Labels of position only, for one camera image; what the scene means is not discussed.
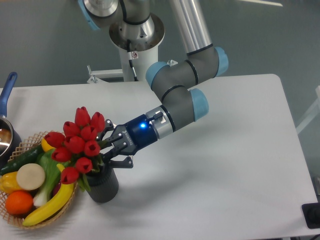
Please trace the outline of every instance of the black vase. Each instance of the black vase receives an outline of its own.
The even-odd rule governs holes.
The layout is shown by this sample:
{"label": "black vase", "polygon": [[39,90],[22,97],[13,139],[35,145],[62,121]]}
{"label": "black vase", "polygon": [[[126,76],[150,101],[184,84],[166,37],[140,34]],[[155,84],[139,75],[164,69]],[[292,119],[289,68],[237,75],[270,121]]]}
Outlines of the black vase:
{"label": "black vase", "polygon": [[97,174],[87,174],[91,191],[90,197],[97,203],[106,203],[113,199],[119,190],[119,183],[112,167],[102,168]]}

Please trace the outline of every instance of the black cable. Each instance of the black cable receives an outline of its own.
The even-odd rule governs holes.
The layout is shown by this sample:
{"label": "black cable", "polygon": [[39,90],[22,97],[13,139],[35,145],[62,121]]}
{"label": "black cable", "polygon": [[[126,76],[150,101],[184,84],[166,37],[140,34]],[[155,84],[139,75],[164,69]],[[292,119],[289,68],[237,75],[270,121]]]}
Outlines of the black cable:
{"label": "black cable", "polygon": [[318,237],[320,237],[320,234],[318,234],[318,235],[315,235],[313,238],[311,238],[310,240],[315,240],[315,239],[317,239]]}
{"label": "black cable", "polygon": [[[131,41],[128,39],[128,40],[126,41],[126,52],[127,52],[127,53],[130,53],[130,43],[131,43]],[[134,81],[135,81],[135,82],[138,82],[136,70],[135,70],[134,63],[133,63],[132,59],[129,59],[129,65],[130,65],[130,67],[131,67],[131,69],[132,69]]]}

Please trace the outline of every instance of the light blue joint cap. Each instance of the light blue joint cap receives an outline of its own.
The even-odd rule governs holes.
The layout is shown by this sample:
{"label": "light blue joint cap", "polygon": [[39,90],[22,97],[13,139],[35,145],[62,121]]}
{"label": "light blue joint cap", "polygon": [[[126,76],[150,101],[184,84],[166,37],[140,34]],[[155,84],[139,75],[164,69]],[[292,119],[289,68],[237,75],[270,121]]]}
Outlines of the light blue joint cap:
{"label": "light blue joint cap", "polygon": [[152,83],[155,79],[156,74],[159,72],[160,69],[162,69],[164,66],[169,66],[164,61],[157,61],[154,64],[152,64],[148,70],[145,73],[145,79],[148,82],[150,88],[152,88]]}
{"label": "light blue joint cap", "polygon": [[215,50],[218,52],[218,57],[219,57],[219,68],[218,68],[218,72],[216,73],[216,77],[217,77],[223,74],[225,71],[227,71],[229,67],[229,61],[228,61],[228,56],[225,53],[225,50],[223,50],[219,46],[216,46]]}
{"label": "light blue joint cap", "polygon": [[196,122],[198,119],[207,115],[209,112],[209,103],[206,96],[200,89],[191,89],[190,93],[193,102],[194,121]]}
{"label": "light blue joint cap", "polygon": [[87,12],[86,8],[85,8],[85,4],[84,4],[84,1],[83,0],[78,0],[78,4],[80,6],[80,9],[85,17],[85,20],[88,22],[90,28],[93,30],[93,31],[96,31],[96,30],[100,30],[100,28],[94,23],[94,21],[91,19],[89,13]]}

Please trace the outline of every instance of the red tulip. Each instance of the red tulip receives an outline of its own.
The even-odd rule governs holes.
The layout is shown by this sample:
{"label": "red tulip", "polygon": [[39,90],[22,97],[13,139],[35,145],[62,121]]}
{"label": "red tulip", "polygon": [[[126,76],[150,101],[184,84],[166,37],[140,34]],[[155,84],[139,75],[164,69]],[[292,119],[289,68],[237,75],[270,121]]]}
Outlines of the red tulip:
{"label": "red tulip", "polygon": [[100,146],[94,140],[87,141],[84,145],[84,154],[88,157],[97,156],[100,153]]}
{"label": "red tulip", "polygon": [[63,131],[66,136],[78,136],[80,135],[80,128],[71,121],[66,121],[63,125]]}
{"label": "red tulip", "polygon": [[101,133],[105,129],[104,116],[100,112],[96,112],[91,118],[90,125],[94,126],[98,133]]}
{"label": "red tulip", "polygon": [[85,149],[85,140],[79,136],[67,136],[64,140],[65,147],[73,154],[79,154]]}
{"label": "red tulip", "polygon": [[72,153],[64,146],[58,147],[51,155],[53,160],[64,163],[68,162],[72,157]]}
{"label": "red tulip", "polygon": [[85,141],[96,140],[97,129],[93,126],[85,126],[82,128],[80,135]]}
{"label": "red tulip", "polygon": [[93,166],[91,160],[86,157],[79,158],[75,163],[75,169],[82,174],[90,172],[92,168]]}
{"label": "red tulip", "polygon": [[78,125],[78,127],[83,128],[90,124],[90,115],[86,109],[86,107],[77,108],[75,112],[74,123]]}
{"label": "red tulip", "polygon": [[59,148],[62,146],[62,142],[65,140],[65,136],[60,132],[52,131],[45,135],[44,139],[50,146]]}
{"label": "red tulip", "polygon": [[78,178],[79,172],[73,166],[68,166],[61,172],[62,184],[73,184]]}

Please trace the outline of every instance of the gray floor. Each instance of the gray floor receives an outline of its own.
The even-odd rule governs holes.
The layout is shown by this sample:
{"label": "gray floor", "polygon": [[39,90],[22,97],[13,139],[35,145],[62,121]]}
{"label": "gray floor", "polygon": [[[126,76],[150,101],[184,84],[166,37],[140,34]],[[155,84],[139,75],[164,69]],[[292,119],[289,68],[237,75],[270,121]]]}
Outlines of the gray floor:
{"label": "gray floor", "polygon": [[[166,28],[159,60],[186,59],[167,0],[151,0]],[[278,0],[281,6],[201,0],[215,46],[225,49],[224,76],[276,74],[296,123],[320,85],[320,1]],[[76,0],[0,0],[0,88],[81,84],[92,70],[119,69],[108,29],[91,31]],[[310,175],[320,175],[320,116],[299,135]]]}

